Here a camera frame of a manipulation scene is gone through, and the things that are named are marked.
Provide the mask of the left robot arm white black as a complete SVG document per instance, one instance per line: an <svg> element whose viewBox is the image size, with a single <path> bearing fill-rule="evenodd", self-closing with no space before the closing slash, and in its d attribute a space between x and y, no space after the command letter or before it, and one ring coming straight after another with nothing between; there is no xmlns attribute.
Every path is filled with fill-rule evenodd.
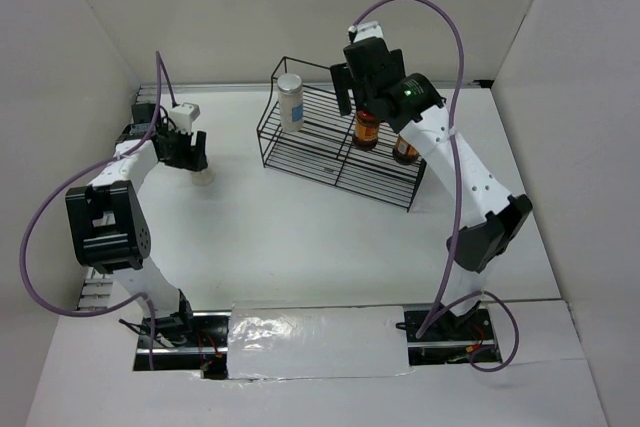
<svg viewBox="0 0 640 427"><path fill-rule="evenodd" d="M88 185L65 195L75 255L81 265L112 276L135 297L145 331L174 347L191 346L198 323L186 296L151 257L151 232L137 193L159 163L189 172L197 186L213 181L206 135L193 129L200 108L182 103L164 110L139 103L132 115L116 142L114 160Z"/></svg>

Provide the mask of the clear jar black lid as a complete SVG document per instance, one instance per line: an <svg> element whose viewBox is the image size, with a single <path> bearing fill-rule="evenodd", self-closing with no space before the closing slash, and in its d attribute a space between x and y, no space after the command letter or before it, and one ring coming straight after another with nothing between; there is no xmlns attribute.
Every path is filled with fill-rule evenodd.
<svg viewBox="0 0 640 427"><path fill-rule="evenodd" d="M210 168L191 173L191 181L194 185L205 187L210 185L215 178L215 173Z"/></svg>

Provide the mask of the clear jar white beads silver lid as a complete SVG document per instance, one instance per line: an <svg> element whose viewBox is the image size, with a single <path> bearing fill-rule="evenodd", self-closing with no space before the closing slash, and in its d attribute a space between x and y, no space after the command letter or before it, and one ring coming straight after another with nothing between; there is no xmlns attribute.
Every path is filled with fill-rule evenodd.
<svg viewBox="0 0 640 427"><path fill-rule="evenodd" d="M280 123L284 132L297 132L304 124L304 90L300 76L284 73L277 79Z"/></svg>

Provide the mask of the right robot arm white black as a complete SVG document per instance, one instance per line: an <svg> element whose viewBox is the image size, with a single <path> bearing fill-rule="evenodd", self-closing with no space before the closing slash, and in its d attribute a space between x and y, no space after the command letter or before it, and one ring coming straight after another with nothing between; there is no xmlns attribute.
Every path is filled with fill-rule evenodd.
<svg viewBox="0 0 640 427"><path fill-rule="evenodd" d="M446 241L446 278L435 313L416 335L437 326L448 339L471 326L490 262L502 255L532 211L530 199L513 195L451 125L451 101L422 74L406 74L401 50L380 37L354 41L345 61L331 66L342 114L363 111L388 124L437 176L454 199L454 226Z"/></svg>

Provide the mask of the red lid sauce jar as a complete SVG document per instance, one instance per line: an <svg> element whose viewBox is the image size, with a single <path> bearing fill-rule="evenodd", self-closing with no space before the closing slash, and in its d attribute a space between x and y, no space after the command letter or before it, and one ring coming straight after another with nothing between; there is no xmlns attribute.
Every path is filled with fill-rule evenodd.
<svg viewBox="0 0 640 427"><path fill-rule="evenodd" d="M392 149L392 156L401 165L411 165L420 157L420 154L402 136L398 136Z"/></svg>
<svg viewBox="0 0 640 427"><path fill-rule="evenodd" d="M359 150L370 151L378 143L380 121L373 115L358 110L355 114L352 144Z"/></svg>

